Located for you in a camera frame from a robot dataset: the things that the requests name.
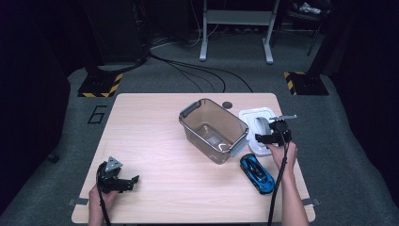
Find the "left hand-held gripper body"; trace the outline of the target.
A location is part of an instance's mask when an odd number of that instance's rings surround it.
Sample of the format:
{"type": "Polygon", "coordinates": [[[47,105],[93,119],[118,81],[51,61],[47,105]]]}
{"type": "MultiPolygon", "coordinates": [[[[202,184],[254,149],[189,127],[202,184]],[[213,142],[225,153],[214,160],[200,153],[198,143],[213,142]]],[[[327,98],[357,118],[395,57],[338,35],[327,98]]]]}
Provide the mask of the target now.
{"type": "Polygon", "coordinates": [[[112,156],[108,157],[97,169],[96,184],[100,187],[103,193],[110,191],[124,191],[124,183],[119,179],[121,169],[121,162],[112,156]]]}

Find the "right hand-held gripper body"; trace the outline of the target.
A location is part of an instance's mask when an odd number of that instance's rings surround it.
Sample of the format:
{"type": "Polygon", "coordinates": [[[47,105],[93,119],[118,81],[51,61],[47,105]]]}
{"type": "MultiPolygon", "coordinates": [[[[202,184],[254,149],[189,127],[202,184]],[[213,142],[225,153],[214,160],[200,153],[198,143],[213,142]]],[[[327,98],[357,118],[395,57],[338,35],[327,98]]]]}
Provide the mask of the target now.
{"type": "Polygon", "coordinates": [[[292,133],[288,126],[287,120],[292,120],[296,118],[297,115],[278,116],[272,118],[272,122],[269,123],[269,128],[271,130],[273,144],[283,146],[284,144],[292,140],[292,133]]]}

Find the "blue toy car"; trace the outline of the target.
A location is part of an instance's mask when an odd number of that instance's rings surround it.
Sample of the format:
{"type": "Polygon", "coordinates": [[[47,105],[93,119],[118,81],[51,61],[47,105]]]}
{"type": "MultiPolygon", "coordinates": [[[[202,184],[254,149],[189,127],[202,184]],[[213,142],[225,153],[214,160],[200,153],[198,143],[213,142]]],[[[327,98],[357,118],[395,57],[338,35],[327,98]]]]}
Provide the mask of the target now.
{"type": "Polygon", "coordinates": [[[274,178],[258,161],[255,154],[248,153],[242,156],[240,168],[260,194],[270,194],[274,190],[274,178]]]}

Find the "grey translucent storage box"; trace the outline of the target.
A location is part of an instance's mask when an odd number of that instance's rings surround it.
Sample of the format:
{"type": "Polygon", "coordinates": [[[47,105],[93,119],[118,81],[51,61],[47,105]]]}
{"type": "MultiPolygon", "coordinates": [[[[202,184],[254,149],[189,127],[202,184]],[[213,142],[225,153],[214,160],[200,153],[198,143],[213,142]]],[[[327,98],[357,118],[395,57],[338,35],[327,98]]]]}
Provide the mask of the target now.
{"type": "Polygon", "coordinates": [[[218,165],[247,146],[247,124],[213,100],[203,98],[187,106],[179,122],[187,140],[218,165]]]}

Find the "person's left hand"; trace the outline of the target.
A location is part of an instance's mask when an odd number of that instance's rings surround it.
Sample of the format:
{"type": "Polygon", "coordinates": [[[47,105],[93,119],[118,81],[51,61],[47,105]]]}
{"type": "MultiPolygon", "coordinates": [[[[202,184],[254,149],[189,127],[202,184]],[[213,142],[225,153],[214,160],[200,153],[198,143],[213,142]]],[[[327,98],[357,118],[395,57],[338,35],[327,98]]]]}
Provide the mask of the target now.
{"type": "Polygon", "coordinates": [[[97,186],[94,186],[88,193],[89,214],[96,216],[100,215],[103,212],[101,207],[101,200],[104,200],[105,209],[106,211],[109,211],[112,208],[114,200],[116,199],[117,195],[118,195],[117,191],[111,191],[109,193],[103,193],[103,192],[99,193],[97,186]]]}

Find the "person's right hand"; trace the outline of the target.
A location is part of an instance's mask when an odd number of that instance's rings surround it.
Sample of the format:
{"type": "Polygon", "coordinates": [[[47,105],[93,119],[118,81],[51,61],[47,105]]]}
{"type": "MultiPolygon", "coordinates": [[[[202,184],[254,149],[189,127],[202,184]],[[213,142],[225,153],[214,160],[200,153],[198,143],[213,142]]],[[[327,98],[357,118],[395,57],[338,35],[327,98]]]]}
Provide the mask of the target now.
{"type": "Polygon", "coordinates": [[[297,159],[297,147],[294,142],[290,141],[285,146],[275,146],[267,144],[266,147],[271,151],[272,158],[279,170],[282,164],[285,164],[283,178],[294,176],[294,166],[297,159]]]}

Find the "black yellow striped stand base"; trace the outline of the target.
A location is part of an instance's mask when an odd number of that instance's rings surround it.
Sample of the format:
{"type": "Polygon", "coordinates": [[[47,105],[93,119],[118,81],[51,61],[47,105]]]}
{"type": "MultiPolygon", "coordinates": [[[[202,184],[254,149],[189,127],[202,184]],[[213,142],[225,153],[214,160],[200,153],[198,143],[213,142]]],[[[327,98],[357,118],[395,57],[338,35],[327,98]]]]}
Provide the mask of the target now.
{"type": "Polygon", "coordinates": [[[87,68],[87,77],[78,90],[79,97],[112,97],[117,91],[122,73],[104,71],[98,67],[87,68]]]}
{"type": "Polygon", "coordinates": [[[328,95],[319,76],[310,76],[303,72],[284,72],[283,75],[292,95],[328,95]]]}

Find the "dark chair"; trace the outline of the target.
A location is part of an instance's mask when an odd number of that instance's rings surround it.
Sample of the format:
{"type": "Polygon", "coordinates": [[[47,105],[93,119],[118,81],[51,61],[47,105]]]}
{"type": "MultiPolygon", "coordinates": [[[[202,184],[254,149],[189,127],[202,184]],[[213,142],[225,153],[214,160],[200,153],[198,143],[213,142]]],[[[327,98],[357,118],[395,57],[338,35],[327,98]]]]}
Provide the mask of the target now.
{"type": "Polygon", "coordinates": [[[312,41],[308,51],[309,56],[323,23],[331,14],[333,9],[334,6],[332,4],[332,0],[280,0],[275,36],[278,35],[279,31],[281,30],[282,23],[286,18],[289,18],[292,22],[299,22],[307,29],[312,29],[312,41]],[[321,13],[319,15],[314,15],[300,12],[298,10],[298,5],[304,2],[310,4],[314,8],[319,8],[321,13]]]}

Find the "white crumpled cloth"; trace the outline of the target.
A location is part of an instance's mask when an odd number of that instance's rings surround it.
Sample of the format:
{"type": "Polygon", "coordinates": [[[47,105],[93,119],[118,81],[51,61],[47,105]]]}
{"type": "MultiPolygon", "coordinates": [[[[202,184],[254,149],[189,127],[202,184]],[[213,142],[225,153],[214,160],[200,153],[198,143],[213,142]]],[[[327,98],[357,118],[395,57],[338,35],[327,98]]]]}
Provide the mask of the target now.
{"type": "Polygon", "coordinates": [[[298,10],[303,13],[310,13],[314,15],[319,15],[321,13],[321,10],[319,8],[314,8],[306,2],[299,4],[298,10]]]}

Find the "white metal stand frame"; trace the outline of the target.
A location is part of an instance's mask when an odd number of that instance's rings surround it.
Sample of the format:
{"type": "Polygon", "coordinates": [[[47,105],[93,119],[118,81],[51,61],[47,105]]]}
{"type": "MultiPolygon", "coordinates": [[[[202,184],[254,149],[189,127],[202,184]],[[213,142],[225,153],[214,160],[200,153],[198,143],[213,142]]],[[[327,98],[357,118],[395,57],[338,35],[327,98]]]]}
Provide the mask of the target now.
{"type": "Polygon", "coordinates": [[[208,9],[208,0],[203,0],[202,43],[199,52],[199,60],[205,61],[207,59],[209,24],[256,25],[267,27],[266,37],[263,38],[263,50],[266,63],[272,65],[274,63],[274,58],[271,52],[270,40],[278,15],[279,2],[280,0],[274,0],[273,9],[269,11],[249,11],[208,9]]]}

